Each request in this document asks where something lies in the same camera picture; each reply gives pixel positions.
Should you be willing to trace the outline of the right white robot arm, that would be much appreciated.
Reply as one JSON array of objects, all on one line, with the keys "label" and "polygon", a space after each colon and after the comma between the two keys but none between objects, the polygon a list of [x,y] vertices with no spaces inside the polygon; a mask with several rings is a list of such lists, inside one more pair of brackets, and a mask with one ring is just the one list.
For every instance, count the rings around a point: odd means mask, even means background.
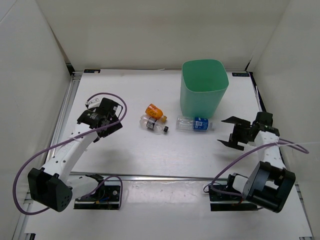
[{"label": "right white robot arm", "polygon": [[233,124],[233,132],[228,141],[222,141],[226,147],[244,150],[241,144],[253,144],[255,149],[246,152],[248,156],[258,154],[258,163],[249,177],[234,173],[228,176],[225,190],[213,185],[210,189],[226,195],[230,200],[241,198],[275,213],[279,213],[288,199],[296,181],[293,172],[287,170],[280,153],[280,133],[273,127],[273,115],[258,112],[253,122],[231,116],[225,123]]}]

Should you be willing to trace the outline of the clear bottle blue label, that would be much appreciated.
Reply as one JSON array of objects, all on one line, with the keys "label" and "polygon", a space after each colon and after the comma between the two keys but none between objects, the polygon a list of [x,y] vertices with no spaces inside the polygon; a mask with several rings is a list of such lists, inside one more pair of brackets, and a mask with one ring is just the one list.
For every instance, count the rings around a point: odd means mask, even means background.
[{"label": "clear bottle blue label", "polygon": [[178,131],[208,132],[214,128],[213,122],[207,118],[178,116],[176,120]]}]

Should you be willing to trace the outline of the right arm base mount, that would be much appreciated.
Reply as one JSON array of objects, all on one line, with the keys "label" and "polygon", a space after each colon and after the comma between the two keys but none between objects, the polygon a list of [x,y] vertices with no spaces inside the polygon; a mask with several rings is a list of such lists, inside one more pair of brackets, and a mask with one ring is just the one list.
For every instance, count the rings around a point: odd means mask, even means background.
[{"label": "right arm base mount", "polygon": [[[234,180],[235,175],[230,174],[225,182],[218,180],[213,186],[220,191],[239,194],[240,192],[232,187]],[[240,196],[213,191],[211,183],[203,187],[203,192],[209,194],[210,210],[212,212],[258,211],[262,209],[262,207],[243,200]]]}]

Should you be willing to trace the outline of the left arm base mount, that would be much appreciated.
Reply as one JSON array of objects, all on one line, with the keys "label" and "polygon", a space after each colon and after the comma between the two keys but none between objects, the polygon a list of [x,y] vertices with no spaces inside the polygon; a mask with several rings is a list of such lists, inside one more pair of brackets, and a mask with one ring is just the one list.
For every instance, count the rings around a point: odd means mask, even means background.
[{"label": "left arm base mount", "polygon": [[89,195],[77,198],[74,201],[74,210],[120,210],[124,185],[119,176],[87,174],[86,177],[97,182],[97,189]]}]

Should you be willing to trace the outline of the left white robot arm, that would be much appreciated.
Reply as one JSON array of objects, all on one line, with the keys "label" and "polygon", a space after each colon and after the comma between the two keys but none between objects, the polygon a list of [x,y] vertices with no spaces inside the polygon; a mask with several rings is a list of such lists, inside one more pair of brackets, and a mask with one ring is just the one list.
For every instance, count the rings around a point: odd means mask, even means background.
[{"label": "left white robot arm", "polygon": [[70,173],[90,144],[122,128],[116,113],[120,104],[104,97],[97,103],[88,102],[86,107],[69,143],[59,147],[40,169],[32,168],[27,175],[31,198],[57,212],[65,210],[73,199],[100,201],[107,197],[102,176],[70,178]]}]

